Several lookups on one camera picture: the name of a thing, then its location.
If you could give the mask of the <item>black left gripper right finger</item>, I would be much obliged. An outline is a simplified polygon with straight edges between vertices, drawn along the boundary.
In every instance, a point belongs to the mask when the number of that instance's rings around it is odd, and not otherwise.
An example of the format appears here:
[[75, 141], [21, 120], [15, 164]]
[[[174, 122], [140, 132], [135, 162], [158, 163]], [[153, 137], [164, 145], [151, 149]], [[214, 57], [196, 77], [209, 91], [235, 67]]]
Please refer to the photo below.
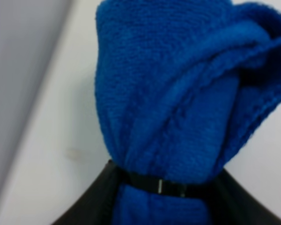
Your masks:
[[213, 225], [281, 225], [226, 170], [209, 183], [187, 186], [185, 196], [207, 205]]

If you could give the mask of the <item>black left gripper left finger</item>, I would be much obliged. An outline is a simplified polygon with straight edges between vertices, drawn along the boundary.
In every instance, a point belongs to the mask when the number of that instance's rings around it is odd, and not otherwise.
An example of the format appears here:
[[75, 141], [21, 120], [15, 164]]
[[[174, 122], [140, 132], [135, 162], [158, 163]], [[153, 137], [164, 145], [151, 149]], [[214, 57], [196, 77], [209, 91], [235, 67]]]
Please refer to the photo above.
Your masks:
[[109, 160], [85, 193], [61, 216], [55, 225], [110, 225], [123, 171]]

